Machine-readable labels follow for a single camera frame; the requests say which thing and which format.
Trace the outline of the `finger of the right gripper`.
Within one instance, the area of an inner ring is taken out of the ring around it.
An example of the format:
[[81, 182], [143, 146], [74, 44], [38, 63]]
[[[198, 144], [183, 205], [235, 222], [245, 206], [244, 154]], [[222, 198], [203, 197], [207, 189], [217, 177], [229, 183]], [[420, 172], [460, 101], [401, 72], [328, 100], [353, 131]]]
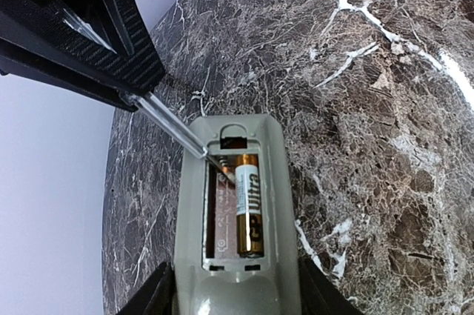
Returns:
[[[64, 23], [64, 7], [116, 53]], [[1, 0], [1, 39], [119, 94], [149, 93], [165, 75], [135, 0]]]
[[111, 87], [1, 39], [1, 75], [8, 74], [60, 87], [122, 110], [137, 111]]

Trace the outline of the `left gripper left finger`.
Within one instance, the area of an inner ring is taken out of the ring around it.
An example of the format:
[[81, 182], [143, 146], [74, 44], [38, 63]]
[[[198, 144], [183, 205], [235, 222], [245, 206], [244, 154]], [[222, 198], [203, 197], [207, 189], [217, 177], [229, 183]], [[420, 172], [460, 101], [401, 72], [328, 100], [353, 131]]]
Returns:
[[117, 315], [161, 315], [172, 313], [174, 271], [162, 262]]

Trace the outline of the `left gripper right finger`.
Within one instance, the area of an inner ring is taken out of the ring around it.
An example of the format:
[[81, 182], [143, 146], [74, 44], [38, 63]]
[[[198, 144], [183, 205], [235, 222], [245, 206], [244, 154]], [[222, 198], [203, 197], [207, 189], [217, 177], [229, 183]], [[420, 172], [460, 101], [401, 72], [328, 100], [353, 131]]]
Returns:
[[303, 314], [363, 314], [346, 300], [309, 256], [298, 259], [298, 272]]

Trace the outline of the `white AC remote control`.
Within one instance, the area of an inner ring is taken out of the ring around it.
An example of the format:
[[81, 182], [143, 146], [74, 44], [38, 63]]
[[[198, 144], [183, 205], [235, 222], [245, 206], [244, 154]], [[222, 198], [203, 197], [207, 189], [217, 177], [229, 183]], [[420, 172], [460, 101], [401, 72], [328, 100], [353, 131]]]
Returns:
[[235, 174], [241, 154], [258, 156], [264, 255], [237, 253], [236, 184], [185, 153], [174, 250], [175, 314], [299, 314], [296, 230], [281, 125], [264, 114], [208, 116], [192, 131]]

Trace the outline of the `clear handle screwdriver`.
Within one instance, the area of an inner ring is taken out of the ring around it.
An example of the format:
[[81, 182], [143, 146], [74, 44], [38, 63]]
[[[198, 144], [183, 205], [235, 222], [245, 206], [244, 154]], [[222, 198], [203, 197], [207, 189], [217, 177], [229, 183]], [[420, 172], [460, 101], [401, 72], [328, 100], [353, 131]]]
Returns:
[[[69, 27], [82, 34], [96, 44], [105, 47], [109, 51], [116, 51], [92, 28], [90, 24], [81, 19], [69, 7], [64, 7], [63, 21]], [[173, 137], [185, 150], [191, 152], [197, 159], [205, 159], [218, 172], [226, 177], [233, 185], [236, 183], [235, 174], [228, 167], [223, 166], [219, 160], [213, 157], [204, 143], [186, 126], [176, 115], [174, 115], [154, 93], [145, 96], [137, 96], [132, 93], [123, 95], [126, 103], [135, 105], [142, 113], [157, 124], [168, 135]]]

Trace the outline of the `gold GP Ultra battery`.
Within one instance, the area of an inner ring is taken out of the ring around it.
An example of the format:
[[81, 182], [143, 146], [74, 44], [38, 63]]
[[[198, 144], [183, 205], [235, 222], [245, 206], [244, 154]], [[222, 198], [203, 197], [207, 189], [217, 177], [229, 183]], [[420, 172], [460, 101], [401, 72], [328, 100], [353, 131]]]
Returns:
[[264, 232], [258, 156], [241, 154], [236, 158], [237, 253], [244, 258], [264, 255]]

